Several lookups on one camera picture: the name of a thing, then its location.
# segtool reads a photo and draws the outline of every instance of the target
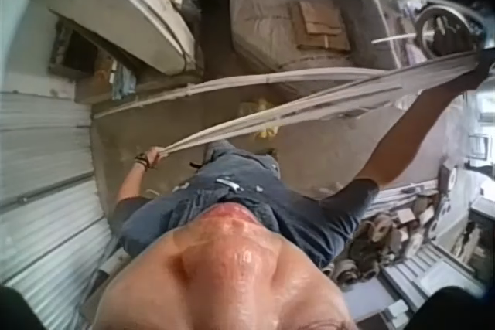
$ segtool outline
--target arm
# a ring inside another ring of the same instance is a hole
[[[378,142],[356,179],[371,179],[379,187],[393,182],[412,163],[421,143],[442,112],[458,95],[476,89],[486,78],[489,66],[481,61],[476,70],[421,93],[411,108]]]
[[[152,147],[146,153],[149,164],[154,167],[162,158],[160,155],[161,148]],[[141,193],[142,179],[148,170],[148,167],[144,162],[136,161],[132,166],[131,171],[127,174],[121,188],[117,194],[117,203],[123,199],[129,199],[131,197],[138,197]]]

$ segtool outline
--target yellow object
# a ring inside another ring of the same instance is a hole
[[[263,97],[258,99],[257,102],[246,102],[242,103],[239,107],[239,116],[247,116],[249,114],[254,114],[256,112],[265,111],[273,108],[275,105],[268,102]],[[257,131],[254,133],[255,138],[261,139],[272,139],[277,135],[279,127],[266,128],[263,131]]]

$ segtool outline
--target gray fabric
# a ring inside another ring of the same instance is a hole
[[[362,179],[333,197],[316,201],[286,188],[272,157],[253,155],[230,144],[216,145],[186,188],[147,202],[127,220],[121,243],[132,257],[213,204],[231,201],[247,207],[266,228],[283,235],[323,268],[343,250],[378,192],[373,181]],[[234,191],[218,179],[241,188]]]

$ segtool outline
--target hand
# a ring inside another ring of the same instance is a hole
[[[467,90],[476,90],[488,77],[490,68],[495,61],[495,49],[484,49],[478,53],[478,64],[474,70],[464,73],[443,85],[444,88],[452,90],[456,94]]]
[[[145,152],[151,168],[156,167],[160,160],[166,158],[169,155],[165,152],[162,152],[163,149],[163,147],[151,147],[147,152]]]

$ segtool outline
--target wristband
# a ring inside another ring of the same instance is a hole
[[[145,153],[139,154],[134,158],[134,161],[143,165],[145,170],[151,169],[151,164],[149,163],[148,156]]]

